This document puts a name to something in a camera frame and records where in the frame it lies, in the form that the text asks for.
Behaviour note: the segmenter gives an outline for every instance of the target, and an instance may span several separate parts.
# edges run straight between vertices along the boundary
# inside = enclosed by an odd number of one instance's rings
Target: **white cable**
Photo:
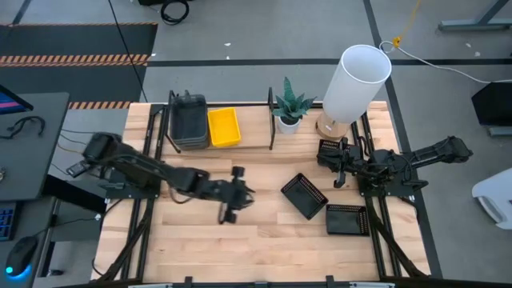
[[[382,44],[390,44],[393,48],[389,51],[386,51],[382,48]],[[386,52],[387,54],[394,51],[394,45],[392,42],[389,42],[389,41],[382,41],[382,43],[378,46],[379,49],[381,49],[382,51]],[[432,63],[429,63],[423,59],[420,59],[414,55],[412,55],[411,53],[408,53],[408,52],[405,52],[404,49],[400,48],[400,47],[397,47],[398,50],[400,50],[400,52],[404,53],[405,55],[411,57],[411,58],[414,58],[418,61],[421,61],[425,64],[427,64],[428,66],[432,66],[433,68],[437,68],[437,69],[441,69],[441,70],[449,70],[449,71],[453,71],[453,72],[456,72],[456,73],[459,73],[460,75],[464,75],[466,77],[468,77],[469,79],[473,80],[473,81],[476,81],[476,82],[479,82],[479,83],[483,83],[483,84],[489,84],[491,82],[496,82],[496,83],[499,83],[499,82],[512,82],[512,79],[507,79],[507,80],[498,80],[498,81],[483,81],[483,80],[480,80],[480,79],[476,79],[475,77],[473,76],[470,76],[464,72],[461,72],[459,70],[456,70],[454,68],[449,68],[449,67],[442,67],[442,66],[437,66],[437,65],[434,65]]]

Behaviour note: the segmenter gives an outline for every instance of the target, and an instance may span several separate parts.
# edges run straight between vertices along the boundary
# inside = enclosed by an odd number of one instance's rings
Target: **wooden tabletop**
[[[132,104],[126,120],[123,141],[138,150],[144,144],[149,111],[150,104]],[[344,187],[335,189],[336,175],[316,163],[320,137],[314,124],[320,113],[320,109],[310,110],[296,134],[277,131],[273,150],[219,149],[176,154],[166,143],[162,160],[173,166],[208,170],[212,179],[230,179],[232,166],[245,167],[246,184],[256,191],[255,203],[238,212],[235,225],[220,226],[218,202],[193,200],[178,205],[170,200],[167,186],[162,185],[154,206],[144,282],[183,282],[185,276],[193,276],[195,282],[312,282],[325,281],[326,275],[333,275],[337,281],[378,280],[370,237],[329,236],[325,208],[307,221],[280,192],[292,177],[303,173],[327,196],[329,204],[364,206],[355,178],[347,175]],[[368,118],[375,149],[398,151],[386,103],[372,102]],[[351,133],[347,137],[353,142]],[[151,155],[155,143],[152,141]],[[387,198],[387,203],[395,239],[414,264],[429,273],[414,208],[392,197]],[[108,268],[126,243],[132,205],[131,200],[123,201],[104,221],[95,261],[100,271]],[[381,243],[386,271],[391,275],[382,238]],[[138,256],[138,247],[134,251]],[[131,276],[136,261],[134,257]]]

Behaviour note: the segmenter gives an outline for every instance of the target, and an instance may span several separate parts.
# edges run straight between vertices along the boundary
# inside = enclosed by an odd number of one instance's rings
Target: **white chair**
[[[496,226],[512,230],[512,168],[473,186],[475,197],[496,221]]]

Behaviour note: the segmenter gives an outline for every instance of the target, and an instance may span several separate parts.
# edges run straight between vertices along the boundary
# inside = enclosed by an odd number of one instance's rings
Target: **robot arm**
[[[375,186],[385,185],[402,174],[403,185],[418,188],[425,183],[411,181],[412,169],[437,162],[462,163],[471,155],[473,152],[467,149],[463,140],[449,136],[432,146],[404,154],[396,154],[392,150],[376,150],[365,160],[361,147],[348,144],[348,139],[342,138],[340,142],[320,140],[317,160],[320,166],[327,166],[332,172],[338,173],[334,181],[335,188],[345,184],[345,172],[365,178]]]
[[[234,210],[241,210],[253,203],[253,192],[241,178],[242,167],[233,167],[233,180],[210,180],[204,170],[172,167],[150,158],[132,146],[122,143],[117,134],[96,133],[83,152],[84,159],[92,165],[108,166],[123,173],[131,185],[145,189],[152,182],[166,181],[170,188],[190,198],[221,202],[219,223],[236,222]]]

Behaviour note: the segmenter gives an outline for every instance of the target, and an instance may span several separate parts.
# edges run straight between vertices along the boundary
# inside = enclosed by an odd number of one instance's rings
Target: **yellow plastic tray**
[[[234,108],[208,111],[208,127],[213,146],[227,147],[240,143],[240,128]]]

